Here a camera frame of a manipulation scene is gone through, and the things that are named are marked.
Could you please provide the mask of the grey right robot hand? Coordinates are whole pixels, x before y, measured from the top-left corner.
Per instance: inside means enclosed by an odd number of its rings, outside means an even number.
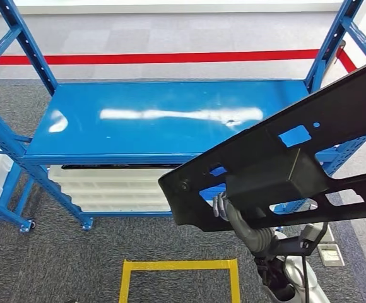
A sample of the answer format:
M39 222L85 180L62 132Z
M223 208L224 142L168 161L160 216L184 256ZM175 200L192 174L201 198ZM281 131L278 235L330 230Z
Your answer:
M224 221L229 222L230 202L227 198L226 193L218 193L213 198L213 213L214 217L220 217Z

